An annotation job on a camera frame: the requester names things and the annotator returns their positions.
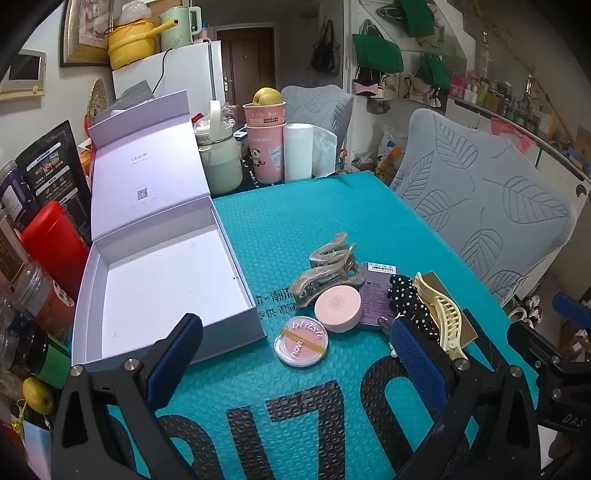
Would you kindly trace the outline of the gold rectangular box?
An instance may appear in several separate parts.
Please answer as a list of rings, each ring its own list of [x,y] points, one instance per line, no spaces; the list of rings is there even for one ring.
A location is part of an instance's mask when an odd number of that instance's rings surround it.
[[[432,288],[442,292],[447,297],[449,297],[457,307],[460,307],[460,304],[454,299],[452,294],[448,291],[446,286],[440,281],[439,277],[436,275],[435,272],[427,272],[422,275],[423,279],[426,283],[428,283]],[[476,333],[473,325],[470,323],[467,315],[461,311],[462,317],[462,332],[460,337],[460,344],[462,350],[465,350],[466,347],[472,344],[477,338],[478,334]]]

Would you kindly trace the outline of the cream yellow hair claw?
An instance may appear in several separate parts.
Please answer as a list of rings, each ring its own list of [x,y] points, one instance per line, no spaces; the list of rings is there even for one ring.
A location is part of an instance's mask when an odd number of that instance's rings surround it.
[[[462,314],[459,307],[446,294],[430,286],[421,273],[413,280],[421,300],[427,305],[440,330],[440,347],[452,360],[464,359],[461,346]]]

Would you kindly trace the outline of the black polka dot scrunchie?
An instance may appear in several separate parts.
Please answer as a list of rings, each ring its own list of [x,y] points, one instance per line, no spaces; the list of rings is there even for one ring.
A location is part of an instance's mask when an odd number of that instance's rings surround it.
[[[440,331],[426,304],[420,299],[413,280],[405,275],[393,274],[390,277],[388,298],[396,316],[411,320],[417,328],[434,342],[440,340]]]

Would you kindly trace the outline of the purple small product box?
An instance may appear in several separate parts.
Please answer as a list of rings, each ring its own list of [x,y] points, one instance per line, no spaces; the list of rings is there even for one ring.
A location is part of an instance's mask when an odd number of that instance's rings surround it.
[[[391,287],[391,276],[398,273],[398,268],[389,264],[363,262],[362,271],[366,279],[360,288],[363,307],[360,325],[378,328],[380,317],[392,315],[388,291]]]

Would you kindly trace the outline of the pink round compact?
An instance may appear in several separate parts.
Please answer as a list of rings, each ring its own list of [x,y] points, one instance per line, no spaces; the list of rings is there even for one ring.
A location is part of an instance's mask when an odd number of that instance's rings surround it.
[[[352,286],[331,287],[315,301],[315,318],[331,332],[348,332],[360,323],[362,317],[362,297]]]

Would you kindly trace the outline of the beige marbled hair claw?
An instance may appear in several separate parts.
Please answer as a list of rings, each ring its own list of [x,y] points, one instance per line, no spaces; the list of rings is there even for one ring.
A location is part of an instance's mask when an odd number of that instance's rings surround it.
[[[356,261],[356,243],[348,242],[348,234],[339,232],[327,244],[308,256],[310,268],[290,284],[287,292],[298,309],[315,303],[325,291],[335,286],[361,287],[366,273]]]

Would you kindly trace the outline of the clear pink blush compact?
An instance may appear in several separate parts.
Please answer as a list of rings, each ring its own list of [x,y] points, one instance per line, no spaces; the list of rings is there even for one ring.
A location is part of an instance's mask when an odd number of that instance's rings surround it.
[[[296,316],[280,329],[273,342],[278,359],[294,368],[308,368],[325,358],[329,335],[325,327],[314,318]]]

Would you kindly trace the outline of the bear charm keychain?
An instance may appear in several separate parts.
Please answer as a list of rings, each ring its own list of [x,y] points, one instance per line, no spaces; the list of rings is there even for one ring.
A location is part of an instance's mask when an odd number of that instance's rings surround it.
[[[388,338],[388,346],[390,349],[390,356],[392,358],[398,357],[398,353],[397,353],[396,349],[394,348],[394,345],[393,345],[392,339],[391,339],[392,327],[393,327],[394,321],[396,321],[396,320],[397,320],[397,318],[393,317],[393,316],[382,315],[378,318],[378,325],[382,329],[384,335],[386,335]]]

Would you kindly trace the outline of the slippers on floor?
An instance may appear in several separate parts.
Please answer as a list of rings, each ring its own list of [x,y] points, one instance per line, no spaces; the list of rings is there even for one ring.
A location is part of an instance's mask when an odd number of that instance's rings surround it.
[[[510,311],[508,316],[512,321],[524,322],[534,328],[543,319],[540,296],[531,295],[526,297]]]

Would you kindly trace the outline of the near grey leaf chair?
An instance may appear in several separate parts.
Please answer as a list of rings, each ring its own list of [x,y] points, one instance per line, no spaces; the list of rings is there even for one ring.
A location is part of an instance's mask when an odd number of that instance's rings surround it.
[[[508,139],[418,109],[391,187],[500,305],[572,236],[568,197]]]

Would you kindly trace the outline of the grey leaf chair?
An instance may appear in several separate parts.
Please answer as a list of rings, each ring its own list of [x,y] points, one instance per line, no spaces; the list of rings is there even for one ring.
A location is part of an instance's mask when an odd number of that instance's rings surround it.
[[[572,236],[568,197],[508,139],[418,109],[391,187],[500,305]]]
[[[286,86],[281,91],[286,102],[287,123],[322,127],[338,137],[338,148],[346,147],[346,133],[353,113],[353,95],[335,85],[305,88]]]

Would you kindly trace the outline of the clear jar orange label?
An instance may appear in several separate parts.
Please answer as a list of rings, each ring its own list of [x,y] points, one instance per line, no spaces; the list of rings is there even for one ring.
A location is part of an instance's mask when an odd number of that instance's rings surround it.
[[[48,334],[62,341],[70,331],[75,302],[37,264],[28,263],[13,285],[13,304],[26,310]]]

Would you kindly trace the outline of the red plastic canister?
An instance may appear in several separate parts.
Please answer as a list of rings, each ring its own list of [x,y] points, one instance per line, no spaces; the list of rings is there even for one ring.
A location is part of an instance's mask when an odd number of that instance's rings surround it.
[[[40,209],[23,230],[21,243],[29,256],[76,301],[89,247],[57,201]]]

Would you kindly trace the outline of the lavender open gift box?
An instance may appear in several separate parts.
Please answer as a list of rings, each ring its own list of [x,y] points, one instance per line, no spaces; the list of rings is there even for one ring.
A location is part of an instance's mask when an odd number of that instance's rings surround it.
[[[187,313],[202,361],[264,337],[256,302],[211,200],[185,92],[90,130],[92,245],[76,301],[73,364],[139,357]]]

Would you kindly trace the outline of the purple label jar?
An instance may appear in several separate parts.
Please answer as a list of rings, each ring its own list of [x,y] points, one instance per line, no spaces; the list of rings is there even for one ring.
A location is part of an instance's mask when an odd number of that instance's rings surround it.
[[[1,206],[19,232],[32,222],[40,210],[15,161],[9,161],[1,168]]]

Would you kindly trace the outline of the black snack bag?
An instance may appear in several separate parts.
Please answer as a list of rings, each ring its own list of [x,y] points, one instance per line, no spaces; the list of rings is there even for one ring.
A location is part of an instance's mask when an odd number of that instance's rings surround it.
[[[91,194],[69,121],[34,141],[15,162],[39,205],[58,202],[90,245]]]

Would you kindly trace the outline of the white paper roll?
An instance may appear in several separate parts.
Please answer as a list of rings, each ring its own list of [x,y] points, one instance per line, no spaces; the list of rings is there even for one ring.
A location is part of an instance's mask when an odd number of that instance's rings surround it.
[[[284,182],[331,176],[337,169],[338,137],[304,123],[283,127]]]

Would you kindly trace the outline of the far grey leaf chair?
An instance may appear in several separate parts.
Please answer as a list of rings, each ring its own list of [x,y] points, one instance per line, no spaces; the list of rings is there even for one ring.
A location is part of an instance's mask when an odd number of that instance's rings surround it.
[[[286,86],[281,91],[286,102],[287,123],[322,127],[338,137],[338,148],[346,147],[346,133],[353,113],[353,95],[335,85],[305,88]]]

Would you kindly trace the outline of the pale green white jug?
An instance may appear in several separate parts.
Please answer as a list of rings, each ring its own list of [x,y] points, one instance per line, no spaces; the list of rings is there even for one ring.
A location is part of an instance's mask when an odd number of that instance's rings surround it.
[[[228,194],[242,184],[242,157],[233,135],[235,121],[222,115],[219,100],[209,102],[209,114],[193,124],[199,155],[212,196]]]

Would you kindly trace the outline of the green tote bag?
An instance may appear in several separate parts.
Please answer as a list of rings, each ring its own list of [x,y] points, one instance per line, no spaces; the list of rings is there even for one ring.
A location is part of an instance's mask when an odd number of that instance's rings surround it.
[[[404,71],[404,60],[400,47],[380,36],[353,34],[356,62],[362,68],[377,70],[385,74]]]

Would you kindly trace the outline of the pink panda cup stack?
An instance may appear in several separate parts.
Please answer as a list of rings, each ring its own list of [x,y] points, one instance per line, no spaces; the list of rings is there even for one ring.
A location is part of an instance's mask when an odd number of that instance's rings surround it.
[[[242,106],[249,138],[254,175],[262,184],[276,184],[283,179],[283,127],[286,103]]]

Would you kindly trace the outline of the black hanging bag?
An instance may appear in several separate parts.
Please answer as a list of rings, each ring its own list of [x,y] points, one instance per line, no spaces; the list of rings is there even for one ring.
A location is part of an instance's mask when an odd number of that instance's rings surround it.
[[[335,40],[335,28],[331,19],[322,23],[322,33],[311,55],[311,69],[322,75],[339,75],[339,44]]]

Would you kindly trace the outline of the woven round fan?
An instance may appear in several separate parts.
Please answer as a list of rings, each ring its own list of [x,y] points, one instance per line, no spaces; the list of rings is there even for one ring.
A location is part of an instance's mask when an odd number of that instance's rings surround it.
[[[98,78],[92,86],[87,103],[86,120],[88,126],[96,123],[97,116],[107,108],[107,105],[106,86],[103,79]]]

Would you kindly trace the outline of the yellow pear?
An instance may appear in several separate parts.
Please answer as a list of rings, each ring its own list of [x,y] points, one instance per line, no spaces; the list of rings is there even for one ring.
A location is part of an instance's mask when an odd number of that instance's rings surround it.
[[[270,87],[263,87],[256,91],[252,98],[252,104],[256,106],[276,105],[283,103],[280,91]]]

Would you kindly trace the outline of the white refrigerator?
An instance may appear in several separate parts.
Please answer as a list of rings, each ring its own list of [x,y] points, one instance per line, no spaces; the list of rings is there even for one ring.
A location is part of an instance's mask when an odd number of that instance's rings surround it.
[[[197,42],[158,53],[112,72],[115,97],[146,81],[155,97],[185,91],[190,115],[209,114],[209,103],[226,103],[221,41]]]

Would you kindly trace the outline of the brown wooden door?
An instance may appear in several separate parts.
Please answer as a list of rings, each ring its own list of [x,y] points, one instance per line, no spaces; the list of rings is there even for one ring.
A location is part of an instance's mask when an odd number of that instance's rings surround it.
[[[273,27],[228,29],[217,32],[221,41],[226,101],[236,106],[236,121],[245,124],[242,106],[263,87],[276,87]]]

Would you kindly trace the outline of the framed picture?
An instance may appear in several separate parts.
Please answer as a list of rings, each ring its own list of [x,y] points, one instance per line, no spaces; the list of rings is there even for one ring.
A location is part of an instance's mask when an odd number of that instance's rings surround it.
[[[63,4],[60,66],[106,66],[106,31],[113,26],[113,2],[67,0]]]

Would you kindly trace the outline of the yellow pot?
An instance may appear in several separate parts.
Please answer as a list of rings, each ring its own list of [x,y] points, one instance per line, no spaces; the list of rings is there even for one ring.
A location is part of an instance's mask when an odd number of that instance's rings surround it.
[[[107,39],[111,69],[115,71],[152,56],[156,49],[156,37],[178,24],[176,19],[172,19],[155,26],[151,19],[139,19],[111,29]]]

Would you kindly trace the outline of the pale green kettle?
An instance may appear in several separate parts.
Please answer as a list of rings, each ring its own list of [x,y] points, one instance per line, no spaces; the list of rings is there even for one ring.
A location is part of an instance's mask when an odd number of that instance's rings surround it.
[[[162,25],[172,23],[172,26],[160,34],[162,51],[190,45],[202,30],[201,8],[172,7],[158,15]]]

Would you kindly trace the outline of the wall intercom panel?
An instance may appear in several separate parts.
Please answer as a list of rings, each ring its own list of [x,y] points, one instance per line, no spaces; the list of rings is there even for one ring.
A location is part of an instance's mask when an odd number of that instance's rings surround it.
[[[42,97],[45,94],[45,72],[45,52],[21,49],[1,81],[1,100]]]

